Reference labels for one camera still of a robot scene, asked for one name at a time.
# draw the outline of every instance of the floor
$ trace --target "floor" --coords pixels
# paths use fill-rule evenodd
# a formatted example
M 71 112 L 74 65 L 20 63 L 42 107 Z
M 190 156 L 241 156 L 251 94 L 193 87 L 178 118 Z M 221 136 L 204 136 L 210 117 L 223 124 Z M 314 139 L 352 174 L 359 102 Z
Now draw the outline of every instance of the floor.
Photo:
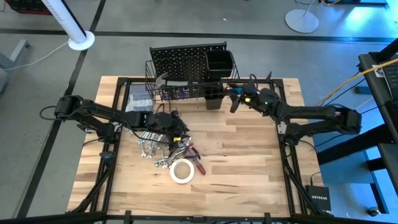
M 88 30 L 101 1 L 66 2 L 82 27 Z M 314 105 L 358 71 L 359 54 L 381 50 L 398 36 L 398 17 L 392 13 L 398 10 L 398 4 L 394 0 L 389 0 L 386 7 L 326 7 L 315 3 L 311 11 L 319 18 L 320 26 L 311 34 L 299 34 L 286 26 L 284 15 L 291 9 L 305 9 L 305 6 L 294 0 L 106 1 L 95 31 L 114 32 L 99 32 L 96 36 L 81 70 L 77 66 L 74 72 L 78 79 L 73 94 L 93 99 L 102 75 L 143 75 L 144 62 L 150 59 L 149 47 L 227 41 L 241 76 L 254 73 L 263 77 L 272 71 L 274 77 L 297 77 L 306 105 Z M 41 31 L 38 34 L 14 31 L 10 34 L 10 29 L 62 28 L 49 16 L 18 14 L 9 7 L 0 12 L 0 52 L 10 55 L 19 39 L 30 43 L 20 64 L 41 58 L 67 41 L 67 36 L 54 35 L 56 32 L 44 35 Z M 35 65 L 15 70 L 0 96 L 3 157 L 0 219 L 15 215 L 49 132 L 51 122 L 40 119 L 38 113 L 44 106 L 54 105 L 63 95 L 79 56 L 84 55 L 62 47 Z M 369 96 L 349 91 L 336 102 L 362 112 L 374 106 L 373 100 L 368 100 Z M 371 123 L 367 117 L 378 120 Z M 365 115 L 364 121 L 363 131 L 377 126 L 382 119 L 374 110 Z M 29 216 L 65 212 L 84 138 L 75 125 L 72 121 L 61 125 Z M 333 135 L 316 136 L 315 143 Z M 344 138 L 349 136 L 337 138 L 329 146 Z M 367 154 L 377 157 L 375 150 Z M 390 214 L 374 218 L 366 214 L 366 208 L 375 206 L 375 201 L 369 184 L 365 184 L 372 181 L 372 177 L 362 168 L 364 161 L 365 155 L 360 152 L 321 166 L 325 185 L 330 188 L 333 214 L 398 222 L 394 216 L 398 212 L 398 198 L 385 172 L 377 176 L 382 180 L 383 192 L 390 195 L 387 201 L 391 205 Z

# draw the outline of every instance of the hammer head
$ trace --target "hammer head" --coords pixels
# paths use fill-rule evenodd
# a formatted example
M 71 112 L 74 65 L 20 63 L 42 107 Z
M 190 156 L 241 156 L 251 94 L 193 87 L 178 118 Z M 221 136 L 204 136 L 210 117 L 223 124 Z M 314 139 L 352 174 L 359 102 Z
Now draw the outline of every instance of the hammer head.
M 166 78 L 168 77 L 169 73 L 165 72 L 162 75 L 159 75 L 156 79 L 156 88 L 160 88 L 162 85 L 166 84 Z

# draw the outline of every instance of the white tape roll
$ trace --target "white tape roll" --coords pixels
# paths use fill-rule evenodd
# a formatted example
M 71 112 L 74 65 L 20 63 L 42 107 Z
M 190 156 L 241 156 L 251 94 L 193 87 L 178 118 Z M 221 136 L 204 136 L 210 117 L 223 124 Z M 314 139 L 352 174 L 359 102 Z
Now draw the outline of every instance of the white tape roll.
M 179 179 L 176 175 L 175 175 L 175 170 L 179 165 L 182 164 L 186 164 L 189 166 L 190 172 L 187 178 L 185 179 Z M 170 168 L 170 176 L 172 177 L 172 179 L 178 183 L 178 184 L 186 184 L 189 181 L 192 180 L 193 175 L 195 173 L 194 171 L 195 169 L 193 168 L 193 164 L 191 161 L 189 161 L 188 159 L 177 159 L 175 162 L 173 162 L 171 168 Z

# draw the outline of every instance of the black floor stripe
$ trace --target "black floor stripe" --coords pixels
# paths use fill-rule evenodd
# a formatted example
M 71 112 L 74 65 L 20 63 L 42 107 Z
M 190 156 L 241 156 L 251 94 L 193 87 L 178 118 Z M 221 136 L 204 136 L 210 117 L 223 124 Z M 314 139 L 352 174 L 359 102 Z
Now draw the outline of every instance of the black floor stripe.
M 98 5 L 97 12 L 95 13 L 93 22 L 91 23 L 91 26 L 90 26 L 90 31 L 92 31 L 92 32 L 94 32 L 95 29 L 97 28 L 97 25 L 98 25 L 98 22 L 100 21 L 102 12 L 104 11 L 105 3 L 106 3 L 106 0 L 101 0 L 101 2 Z
M 96 31 L 99 37 L 181 37 L 215 39 L 251 39 L 251 40 L 308 40 L 329 42 L 385 42 L 395 40 L 388 37 L 319 37 L 306 35 L 259 35 L 259 34 L 199 34 L 178 32 L 110 32 Z
M 90 26 L 90 31 L 94 31 L 96 29 L 96 26 L 98 25 L 98 21 L 100 20 L 101 14 L 103 12 L 105 2 L 106 2 L 106 0 L 101 0 L 101 2 L 99 3 L 97 12 L 96 12 L 93 22 L 91 23 L 91 26 Z M 83 66 L 83 62 L 85 61 L 86 55 L 87 55 L 87 50 L 80 52 L 78 60 L 75 65 L 75 69 L 72 72 L 72 75 L 69 79 L 67 89 L 65 90 L 64 96 L 71 95 L 73 93 L 73 89 L 75 88 L 75 85 L 76 85 L 77 79 L 79 77 L 80 70 Z M 45 166 L 47 165 L 47 162 L 49 160 L 55 139 L 57 138 L 57 134 L 60 129 L 61 123 L 62 123 L 61 121 L 54 121 L 50 128 L 49 135 L 47 136 L 47 138 L 45 140 L 44 148 L 40 155 L 39 162 L 37 164 L 37 167 L 32 176 L 32 179 L 29 183 L 29 186 L 27 188 L 24 199 L 23 199 L 21 206 L 19 208 L 19 211 L 17 213 L 17 218 L 24 218 L 27 216 L 27 214 L 29 212 L 34 195 L 37 191 L 37 187 L 39 186 L 40 180 L 43 176 Z
M 33 173 L 32 179 L 31 179 L 29 186 L 26 190 L 24 199 L 21 203 L 21 206 L 19 207 L 19 211 L 17 213 L 17 218 L 25 218 L 27 216 L 27 213 L 29 212 L 30 205 L 32 204 L 37 187 L 40 184 L 40 180 L 43 176 L 45 165 L 47 164 L 47 161 L 49 160 L 50 153 L 51 153 L 52 147 L 54 145 L 55 138 L 57 137 L 58 131 L 60 129 L 61 123 L 62 123 L 61 121 L 54 121 L 51 125 L 51 129 L 47 136 L 47 139 L 54 139 L 54 140 L 53 141 L 47 140 L 44 144 L 43 151 L 40 155 L 40 159 L 36 166 L 36 170 Z
M 0 29 L 0 34 L 66 35 L 67 33 L 63 30 Z
M 104 1 L 99 4 L 102 12 Z M 90 31 L 95 30 L 98 25 L 99 15 L 90 27 Z M 181 38 L 214 38 L 214 39 L 249 39 L 249 40 L 307 40 L 320 42 L 380 42 L 390 43 L 395 38 L 391 37 L 328 37 L 328 36 L 307 36 L 307 35 L 261 35 L 261 34 L 200 34 L 182 32 L 118 32 L 118 31 L 94 31 L 98 37 L 181 37 Z M 62 30 L 17 30 L 0 29 L 0 34 L 42 34 L 42 35 L 66 35 Z

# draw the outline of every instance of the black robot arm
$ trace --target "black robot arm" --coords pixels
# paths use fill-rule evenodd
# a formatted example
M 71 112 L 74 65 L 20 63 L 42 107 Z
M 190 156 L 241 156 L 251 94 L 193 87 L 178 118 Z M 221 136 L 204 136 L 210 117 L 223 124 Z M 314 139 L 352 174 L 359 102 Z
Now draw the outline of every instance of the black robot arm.
M 54 114 L 62 121 L 79 122 L 78 127 L 84 131 L 94 130 L 101 141 L 108 143 L 114 143 L 116 140 L 114 136 L 116 126 L 113 123 L 103 123 L 95 117 L 122 124 L 133 132 L 150 131 L 164 134 L 169 142 L 189 131 L 176 111 L 170 114 L 164 112 L 154 114 L 151 111 L 125 112 L 97 104 L 92 100 L 85 100 L 80 96 L 61 97 Z
M 234 113 L 240 104 L 245 104 L 251 109 L 269 116 L 278 126 L 279 134 L 284 134 L 288 144 L 297 145 L 303 136 L 312 136 L 318 133 L 338 131 L 342 134 L 359 134 L 361 130 L 361 114 L 341 105 L 328 106 L 290 106 L 284 103 L 275 91 L 267 88 L 258 90 L 255 80 L 248 84 L 229 84 L 231 87 L 225 91 L 233 104 L 230 112 Z M 284 119 L 302 118 L 319 119 L 310 124 L 285 124 Z

